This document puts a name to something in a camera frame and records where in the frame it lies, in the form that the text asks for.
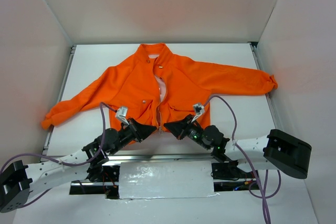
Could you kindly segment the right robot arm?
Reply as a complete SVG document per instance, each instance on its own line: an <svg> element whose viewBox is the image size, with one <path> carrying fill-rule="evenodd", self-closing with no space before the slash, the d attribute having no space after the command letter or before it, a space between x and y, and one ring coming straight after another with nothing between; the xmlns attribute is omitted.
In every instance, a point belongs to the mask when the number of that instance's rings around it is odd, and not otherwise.
<svg viewBox="0 0 336 224"><path fill-rule="evenodd" d="M233 177L241 177L255 170L279 170L296 178L306 179L311 157L310 144L278 129L270 130L262 137L244 140L226 138L215 125L202 128L192 115L165 123L164 127L176 139L188 137L206 150L218 162L230 162L228 171Z"/></svg>

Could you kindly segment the orange zip jacket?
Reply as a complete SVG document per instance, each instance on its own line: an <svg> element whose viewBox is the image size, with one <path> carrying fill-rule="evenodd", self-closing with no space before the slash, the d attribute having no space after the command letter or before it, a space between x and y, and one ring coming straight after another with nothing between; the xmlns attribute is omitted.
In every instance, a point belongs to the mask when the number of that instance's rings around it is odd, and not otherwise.
<svg viewBox="0 0 336 224"><path fill-rule="evenodd" d="M263 95L277 86L275 77L261 70L195 61L165 44L141 44L76 96L58 102L41 126L60 125L105 103L113 110L125 106L129 118L165 131L166 123L185 118L211 95Z"/></svg>

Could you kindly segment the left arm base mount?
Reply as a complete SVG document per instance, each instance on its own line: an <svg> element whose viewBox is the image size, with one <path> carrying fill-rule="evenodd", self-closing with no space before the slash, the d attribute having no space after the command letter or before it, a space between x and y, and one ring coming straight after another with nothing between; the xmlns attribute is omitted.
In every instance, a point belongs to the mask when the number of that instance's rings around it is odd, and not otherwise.
<svg viewBox="0 0 336 224"><path fill-rule="evenodd" d="M75 180L70 184L69 195L100 195L105 199L119 199L120 165L104 166L99 177L91 182Z"/></svg>

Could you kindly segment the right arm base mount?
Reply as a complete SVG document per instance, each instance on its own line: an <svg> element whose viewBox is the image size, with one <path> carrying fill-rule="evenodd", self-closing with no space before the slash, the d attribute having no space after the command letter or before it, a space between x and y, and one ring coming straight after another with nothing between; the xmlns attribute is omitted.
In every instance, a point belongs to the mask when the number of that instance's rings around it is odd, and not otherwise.
<svg viewBox="0 0 336 224"><path fill-rule="evenodd" d="M256 177L252 172L244 172L236 166L237 162L211 160L214 191L257 190Z"/></svg>

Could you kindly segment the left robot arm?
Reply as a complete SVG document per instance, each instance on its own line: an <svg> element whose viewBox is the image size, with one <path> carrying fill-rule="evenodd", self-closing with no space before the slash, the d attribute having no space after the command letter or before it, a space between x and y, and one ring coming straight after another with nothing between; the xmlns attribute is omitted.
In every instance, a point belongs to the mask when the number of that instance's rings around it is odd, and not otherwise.
<svg viewBox="0 0 336 224"><path fill-rule="evenodd" d="M7 162L1 168L1 212L22 208L30 198L64 183L85 179L98 181L109 155L132 141L142 142L155 131L155 126L129 119L121 130L106 129L93 142L67 156L47 157L44 162L34 164L24 164L17 158Z"/></svg>

